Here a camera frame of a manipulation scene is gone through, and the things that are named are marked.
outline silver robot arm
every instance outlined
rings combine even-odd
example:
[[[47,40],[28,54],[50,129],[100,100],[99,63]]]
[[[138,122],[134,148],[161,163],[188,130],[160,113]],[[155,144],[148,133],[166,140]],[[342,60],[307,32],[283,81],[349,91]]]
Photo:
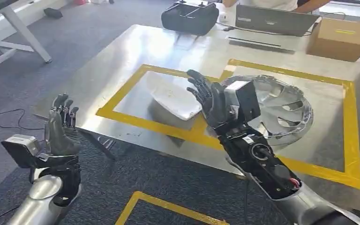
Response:
[[[77,134],[72,100],[59,95],[45,126],[46,152],[35,137],[13,135],[2,145],[21,168],[30,169],[32,187],[7,225],[55,225],[65,217],[82,192],[79,145],[68,136]]]
[[[282,161],[264,136],[248,125],[260,116],[253,82],[229,86],[209,82],[189,70],[188,88],[228,154],[227,161],[252,179],[295,225],[360,225],[360,218],[321,198]]]

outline yellow tape square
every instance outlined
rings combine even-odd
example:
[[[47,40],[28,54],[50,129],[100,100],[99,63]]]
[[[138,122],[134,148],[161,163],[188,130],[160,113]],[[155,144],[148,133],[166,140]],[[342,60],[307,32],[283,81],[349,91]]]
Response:
[[[179,205],[175,205],[173,203],[167,202],[165,200],[153,197],[151,195],[144,194],[141,191],[136,191],[133,193],[132,197],[130,198],[129,202],[126,204],[124,210],[122,211],[121,215],[119,216],[117,222],[115,225],[124,225],[127,219],[130,216],[130,213],[132,212],[133,208],[136,206],[138,200],[143,200],[148,203],[160,206],[164,209],[171,210],[173,212],[177,212],[179,214],[182,214],[186,217],[190,217],[195,220],[199,220],[201,222],[204,222],[206,224],[210,225],[229,225],[225,221],[221,221],[209,216],[206,216],[202,213],[195,212],[193,210],[189,210],[187,208],[181,207]]]
[[[344,129],[344,161],[345,171],[337,171],[323,166],[305,163],[291,158],[278,156],[291,170],[295,170],[308,175],[316,176],[326,180],[349,185],[360,189],[360,145],[358,136],[358,119],[357,119],[357,105],[355,99],[354,83],[347,80],[336,78],[318,76],[288,69],[277,67],[270,67],[261,64],[255,64],[240,60],[229,60],[226,68],[234,67],[254,68],[274,73],[280,73],[288,76],[294,76],[303,79],[309,79],[318,82],[331,83],[334,85],[343,86],[345,91],[343,103],[343,129]],[[127,95],[132,87],[146,74],[148,71],[153,71],[161,74],[173,75],[187,78],[187,74],[183,71],[174,69],[167,69],[162,67],[155,67],[151,65],[141,65],[140,68],[129,78],[129,80],[116,92],[116,94],[102,107],[96,115],[107,119],[116,120],[127,123],[136,127],[145,128],[154,132],[162,133],[177,137],[186,141],[203,144],[217,150],[223,150],[218,139],[204,134],[207,127],[206,122],[201,114],[197,115],[194,125],[191,130],[185,130],[178,127],[172,127],[162,123],[151,120],[138,118],[120,112],[115,112],[115,106]],[[219,79],[207,77],[211,81],[222,81],[233,75],[233,70],[224,70]]]

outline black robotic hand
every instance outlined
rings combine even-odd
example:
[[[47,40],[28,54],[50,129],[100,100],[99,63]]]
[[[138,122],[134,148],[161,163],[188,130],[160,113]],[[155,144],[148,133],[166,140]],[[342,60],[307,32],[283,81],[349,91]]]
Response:
[[[78,132],[75,130],[78,107],[70,110],[72,103],[68,94],[58,95],[49,111],[45,140],[53,155],[68,156],[79,152],[80,146],[76,143]]]
[[[195,70],[187,71],[187,75],[190,76],[188,81],[196,87],[196,90],[192,88],[187,88],[187,90],[201,103],[203,116],[209,126],[216,129],[220,125],[233,120],[231,108],[224,96],[225,87],[217,82],[211,83]]]

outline person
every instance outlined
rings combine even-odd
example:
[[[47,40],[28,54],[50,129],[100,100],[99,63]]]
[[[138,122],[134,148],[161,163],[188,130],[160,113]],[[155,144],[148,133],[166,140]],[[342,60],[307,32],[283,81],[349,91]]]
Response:
[[[314,10],[324,6],[330,0],[222,0],[222,3],[226,7],[231,7],[235,3],[261,7],[261,8],[272,8],[286,11],[293,11],[296,13],[310,13]]]

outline stainless steel tabletop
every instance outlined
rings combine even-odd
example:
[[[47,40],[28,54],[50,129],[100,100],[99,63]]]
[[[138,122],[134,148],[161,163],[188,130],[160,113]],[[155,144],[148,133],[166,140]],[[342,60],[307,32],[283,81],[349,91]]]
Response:
[[[270,75],[302,90],[314,110],[314,123],[300,140],[276,148],[276,153],[321,196],[360,210],[360,63],[134,25],[41,99],[34,113],[46,117],[52,100],[65,92],[80,107],[77,126],[83,130],[239,173],[207,134],[200,115],[190,121],[176,118],[146,87],[148,74],[187,86],[188,69],[216,80]]]

